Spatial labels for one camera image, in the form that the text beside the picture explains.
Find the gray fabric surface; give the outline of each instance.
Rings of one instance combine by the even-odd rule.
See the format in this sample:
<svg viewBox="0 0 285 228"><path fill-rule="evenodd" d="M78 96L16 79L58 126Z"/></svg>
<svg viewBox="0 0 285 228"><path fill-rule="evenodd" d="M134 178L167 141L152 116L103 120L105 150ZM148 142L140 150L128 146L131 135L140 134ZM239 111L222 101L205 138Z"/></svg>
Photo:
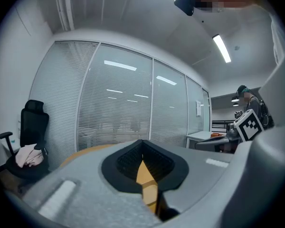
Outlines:
<svg viewBox="0 0 285 228"><path fill-rule="evenodd" d="M197 203L213 188L225 172L226 168L207 164L206 159L229 163L234 156L228 153L178 148L157 141L151 142L179 155L189 165L189 174L180 187L163 194L168 206L178 212L184 212Z"/></svg>
<svg viewBox="0 0 285 228"><path fill-rule="evenodd" d="M141 194L119 193L101 173L103 159L133 143L117 144L74 159L33 186L23 200L38 210L63 180L77 183L55 222L68 227L147 228L161 221L149 210Z"/></svg>
<svg viewBox="0 0 285 228"><path fill-rule="evenodd" d="M204 197L189 209L156 228L219 228L220 219L245 170L251 141L241 143L229 166Z"/></svg>

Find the wooden desk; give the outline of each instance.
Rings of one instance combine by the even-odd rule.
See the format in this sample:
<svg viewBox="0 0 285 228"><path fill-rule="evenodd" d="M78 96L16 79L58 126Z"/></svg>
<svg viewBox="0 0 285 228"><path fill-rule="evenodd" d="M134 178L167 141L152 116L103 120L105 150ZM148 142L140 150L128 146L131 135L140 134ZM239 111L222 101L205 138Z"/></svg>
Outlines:
<svg viewBox="0 0 285 228"><path fill-rule="evenodd" d="M96 147L87 148L85 150L81 150L79 152L72 154L70 157L68 157L60 166L66 165L71 160L76 159L77 157L81 155L84 155L84 154L87 154L93 151L97 151L100 149L113 147L113 146L114 146L113 144L107 144L107 145L101 145L101 146L96 146ZM153 213L155 213L157 194L158 194L157 183L154 180L153 176L148 171L143 161L138 169L136 182L142 185L142 193L143 193L142 199L144 203L150 208L150 210Z"/></svg>

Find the pink cloth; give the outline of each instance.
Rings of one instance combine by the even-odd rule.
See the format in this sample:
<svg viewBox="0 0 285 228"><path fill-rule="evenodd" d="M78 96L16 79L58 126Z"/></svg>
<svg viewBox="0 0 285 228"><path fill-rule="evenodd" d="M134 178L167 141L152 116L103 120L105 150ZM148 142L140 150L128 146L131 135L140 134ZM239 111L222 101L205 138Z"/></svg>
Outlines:
<svg viewBox="0 0 285 228"><path fill-rule="evenodd" d="M43 161L41 150L34 150L37 144L25 145L16 154L16 163L22 168L24 165L38 165Z"/></svg>

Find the white wall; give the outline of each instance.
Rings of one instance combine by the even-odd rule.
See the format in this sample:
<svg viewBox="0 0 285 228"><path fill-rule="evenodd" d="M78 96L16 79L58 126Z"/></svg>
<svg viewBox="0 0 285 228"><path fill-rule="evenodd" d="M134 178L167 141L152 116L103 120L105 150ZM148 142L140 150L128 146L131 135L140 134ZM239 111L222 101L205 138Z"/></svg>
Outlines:
<svg viewBox="0 0 285 228"><path fill-rule="evenodd" d="M0 133L17 137L17 115L29 98L37 69L52 32L38 12L36 0L12 7L0 26ZM0 166L6 155L0 142Z"/></svg>
<svg viewBox="0 0 285 228"><path fill-rule="evenodd" d="M177 70L183 72L195 82L200 84L206 91L209 91L207 81L192 67L190 67L188 64L184 63L177 57L171 55L170 53L143 40L109 30L89 28L76 29L73 31L57 33L54 35L54 40L66 39L101 41L104 43L112 43L127 47L129 49L137 50L144 54L150 55L151 57L159 59L162 62L176 68Z"/></svg>
<svg viewBox="0 0 285 228"><path fill-rule="evenodd" d="M233 106L230 108L212 110L213 121L235 120L234 112L242 110L244 112L244 106Z"/></svg>

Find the window blinds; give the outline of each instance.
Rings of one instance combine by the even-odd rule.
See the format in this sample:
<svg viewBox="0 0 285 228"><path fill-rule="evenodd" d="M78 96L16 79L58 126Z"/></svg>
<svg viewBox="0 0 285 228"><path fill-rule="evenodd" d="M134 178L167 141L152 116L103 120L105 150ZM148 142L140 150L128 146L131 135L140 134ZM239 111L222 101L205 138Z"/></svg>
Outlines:
<svg viewBox="0 0 285 228"><path fill-rule="evenodd" d="M185 147L187 124L185 76L155 60L151 139Z"/></svg>
<svg viewBox="0 0 285 228"><path fill-rule="evenodd" d="M56 42L36 74L29 98L44 102L43 110L49 114L46 148L50 169L75 152L80 90L96 47L90 42Z"/></svg>
<svg viewBox="0 0 285 228"><path fill-rule="evenodd" d="M204 131L210 131L210 103L209 94L203 90L204 97Z"/></svg>
<svg viewBox="0 0 285 228"><path fill-rule="evenodd" d="M78 149L148 139L152 60L102 44L88 70L78 112Z"/></svg>
<svg viewBox="0 0 285 228"><path fill-rule="evenodd" d="M202 94L202 88L200 85L192 81L187 77L187 89L188 89L188 106L189 106L189 127L188 134L197 133L204 129L204 99ZM201 115L197 116L197 103L201 103Z"/></svg>

